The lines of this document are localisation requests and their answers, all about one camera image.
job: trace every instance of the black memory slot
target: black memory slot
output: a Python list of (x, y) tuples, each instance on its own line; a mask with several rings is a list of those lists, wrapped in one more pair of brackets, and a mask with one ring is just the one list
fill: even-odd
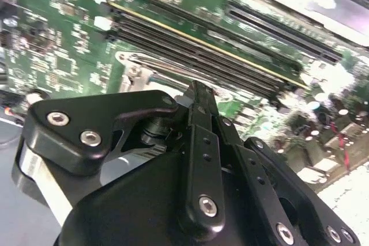
[(157, 29), (158, 27), (153, 29), (147, 24), (143, 26), (128, 17), (121, 26), (120, 33), (122, 35), (120, 37), (122, 40), (127, 40), (130, 35), (131, 39), (135, 39), (134, 45), (140, 43), (141, 48), (150, 48), (151, 51), (165, 58), (177, 62), (180, 60), (182, 64), (185, 63), (192, 67), (206, 67), (208, 73), (218, 71), (222, 73), (223, 77), (230, 76), (233, 84), (249, 84), (249, 88), (252, 86), (254, 91), (268, 91), (270, 95), (284, 84), (277, 78), (271, 76), (268, 78), (265, 73), (259, 73), (258, 70), (252, 69), (248, 65), (245, 67), (245, 63), (237, 65), (233, 59), (226, 59), (221, 54), (215, 54), (214, 51), (209, 51), (203, 46), (199, 47), (176, 34), (163, 33)]
[(340, 53), (320, 41), (234, 1), (228, 1), (226, 14), (324, 62), (335, 65), (342, 59)]
[(250, 47), (253, 49), (252, 55), (254, 55), (257, 58), (263, 59), (264, 55), (269, 56), (271, 59), (276, 59), (278, 63), (284, 63), (288, 66), (291, 66), (296, 70), (297, 72), (302, 71), (302, 67), (299, 64), (299, 62), (289, 59), (286, 56), (283, 56), (275, 51), (269, 50), (254, 41), (250, 40), (248, 37), (242, 36), (239, 33), (227, 30), (223, 27), (220, 27), (216, 24), (214, 24), (211, 21), (204, 20), (203, 18), (196, 16), (195, 14), (192, 14), (186, 10), (183, 10), (177, 6), (170, 5), (167, 3), (164, 3), (163, 1), (159, 0), (145, 0), (147, 1), (148, 10), (151, 9), (152, 12), (158, 13), (162, 15), (163, 17), (167, 17), (169, 19), (175, 20), (174, 17), (177, 16), (177, 21), (179, 19), (186, 19), (190, 22), (196, 23), (204, 28), (207, 28), (210, 31), (214, 31), (217, 33), (222, 34), (223, 36), (228, 37), (229, 39), (232, 39), (234, 41), (237, 41), (238, 43), (245, 45), (246, 47)]
[(186, 54), (180, 50), (177, 52), (174, 45), (163, 43), (162, 41), (158, 42), (154, 40), (153, 37), (132, 31), (130, 28), (127, 28), (127, 26), (119, 30), (119, 38), (143, 49), (143, 51), (149, 55), (154, 54), (158, 58), (163, 57), (169, 60), (175, 60), (190, 69), (206, 72), (218, 80), (241, 87), (262, 97), (268, 98), (276, 91), (276, 89), (272, 90), (271, 87), (265, 88), (265, 85), (255, 85), (253, 82), (250, 82), (251, 80), (241, 79), (238, 77), (239, 73), (230, 74), (229, 70), (225, 70), (216, 63), (211, 65), (211, 63), (199, 62), (190, 56), (186, 56)]
[(185, 39), (177, 34), (173, 34), (171, 32), (164, 31), (161, 27), (154, 26), (152, 24), (148, 24), (147, 22), (134, 18), (132, 16), (127, 16), (124, 19), (124, 25), (128, 24), (132, 26), (132, 32), (143, 32), (147, 36), (150, 36), (152, 40), (155, 38), (156, 41), (160, 41), (160, 43), (168, 43), (171, 47), (175, 44), (175, 51), (183, 51), (180, 53), (181, 55), (185, 54), (187, 57), (192, 57), (196, 60), (202, 59), (204, 63), (206, 61), (211, 61), (213, 65), (222, 65), (226, 70), (234, 69), (235, 73), (243, 74), (243, 77), (247, 77), (251, 80), (258, 80), (260, 82), (267, 82), (267, 84), (271, 84), (273, 89), (276, 86), (280, 86), (283, 82), (267, 73), (257, 70), (256, 68), (234, 58), (230, 58), (227, 55), (211, 51), (208, 48), (199, 45), (189, 39)]

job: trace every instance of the silver screw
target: silver screw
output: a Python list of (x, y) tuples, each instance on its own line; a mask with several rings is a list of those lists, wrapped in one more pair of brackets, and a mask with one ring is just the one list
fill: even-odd
[(346, 239), (348, 241), (350, 241), (351, 243), (354, 243), (355, 242), (354, 239), (353, 239), (353, 237), (351, 236), (351, 234), (348, 231), (346, 231), (345, 229), (341, 229), (341, 232), (344, 235), (344, 237), (346, 237)]
[(341, 243), (341, 237), (340, 235), (336, 232), (335, 229), (333, 229), (331, 226), (327, 227), (327, 231), (330, 235), (330, 237), (337, 243)]
[(277, 224), (277, 231), (283, 241), (288, 244), (292, 245), (294, 243), (293, 235), (291, 231), (282, 223)]
[(95, 147), (101, 143), (101, 136), (94, 131), (84, 131), (80, 136), (80, 140), (88, 146)]
[(203, 196), (198, 201), (200, 209), (205, 215), (214, 217), (217, 214), (217, 205), (207, 196)]
[(5, 25), (11, 27), (11, 28), (15, 28), (18, 26), (18, 22), (14, 17), (8, 17), (8, 18), (4, 18), (3, 22)]
[(256, 145), (260, 148), (260, 149), (263, 149), (264, 148), (264, 145), (261, 141), (255, 141)]
[(206, 114), (204, 108), (202, 108), (201, 106), (199, 106), (197, 109), (200, 111), (200, 113)]
[(47, 121), (54, 126), (65, 126), (69, 122), (69, 118), (62, 112), (50, 112), (47, 116)]
[(167, 96), (163, 97), (163, 101), (164, 101), (164, 103), (166, 103), (168, 105), (172, 105), (173, 104), (172, 103), (172, 100), (169, 97), (167, 97)]
[(129, 75), (132, 76), (132, 77), (137, 77), (139, 76), (141, 73), (141, 69), (138, 68), (137, 66), (132, 66), (130, 69), (129, 69)]
[(229, 121), (228, 118), (223, 118), (223, 123), (227, 126), (230, 126), (232, 123)]

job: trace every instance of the black plastic bracket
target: black plastic bracket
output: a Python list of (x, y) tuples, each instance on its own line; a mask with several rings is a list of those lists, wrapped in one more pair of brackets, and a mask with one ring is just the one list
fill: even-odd
[[(309, 245), (360, 244), (354, 232), (286, 163), (281, 161), (266, 143), (256, 137), (250, 137), (244, 142), (244, 146), (257, 155), (265, 170), (275, 179), (277, 197), (287, 203), (283, 207), (285, 210), (293, 210), (292, 214), (289, 214), (289, 219), (299, 227)], [(335, 233), (339, 231), (338, 235), (341, 237), (339, 243), (338, 237), (334, 239), (335, 234), (332, 234), (332, 230), (335, 230)], [(353, 242), (346, 239), (346, 233), (349, 233)]]
[[(159, 90), (46, 100), (29, 108), (22, 135), (34, 153), (73, 174), (88, 176), (98, 172), (110, 152), (118, 122), (133, 126), (145, 118), (171, 116), (177, 108), (175, 100)], [(52, 125), (47, 120), (51, 112), (67, 115), (68, 124)], [(101, 143), (83, 144), (83, 131), (98, 133)]]
[(227, 153), (227, 162), (248, 186), (257, 210), (256, 217), (266, 234), (265, 243), (285, 245), (277, 231), (278, 226), (285, 226), (291, 232), (291, 243), (307, 245), (291, 225), (257, 154), (243, 147), (235, 126), (227, 118), (219, 117), (215, 122), (220, 133), (221, 151)]
[(193, 82), (185, 93), (194, 100), (189, 108), (186, 130), (179, 223), (195, 240), (209, 241), (225, 225), (219, 142), (212, 132), (212, 116), (217, 113), (212, 90)]

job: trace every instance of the black bracket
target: black bracket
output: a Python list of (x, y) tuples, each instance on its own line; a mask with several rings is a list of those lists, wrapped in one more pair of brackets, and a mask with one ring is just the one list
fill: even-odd
[[(175, 100), (159, 90), (46, 100), (28, 110), (23, 137), (34, 153), (73, 174), (88, 176), (97, 173), (104, 163), (117, 125), (128, 127), (124, 130), (127, 137), (138, 121), (170, 116), (177, 109)], [(51, 124), (47, 116), (52, 112), (66, 115), (68, 124)], [(101, 142), (94, 147), (84, 144), (84, 131), (98, 133)]]
[[(232, 122), (219, 115), (211, 88), (194, 81), (184, 96), (188, 107), (159, 91), (31, 106), (20, 150), (42, 159), (55, 178), (53, 188), (70, 206), (69, 215), (59, 217), (65, 222), (59, 245), (360, 245), (265, 142), (241, 141)], [(69, 122), (51, 124), (51, 112)], [(117, 130), (123, 134), (114, 150)], [(100, 142), (83, 143), (84, 131), (97, 133)], [(150, 133), (159, 136), (148, 139)], [(150, 149), (158, 156), (100, 188), (104, 162)], [(31, 161), (29, 175), (44, 183)], [(48, 187), (39, 186), (42, 195)], [(50, 192), (45, 200), (57, 210)]]

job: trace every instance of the ram slot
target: ram slot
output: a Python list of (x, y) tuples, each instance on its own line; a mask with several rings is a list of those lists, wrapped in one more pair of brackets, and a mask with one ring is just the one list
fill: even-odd
[(249, 25), (283, 43), (301, 50), (316, 59), (335, 65), (342, 55), (318, 40), (312, 39), (277, 20), (258, 13), (249, 7), (228, 1), (226, 14), (236, 21)]
[(121, 13), (118, 27), (120, 40), (150, 55), (174, 60), (262, 97), (271, 98), (284, 88), (281, 79), (139, 18)]

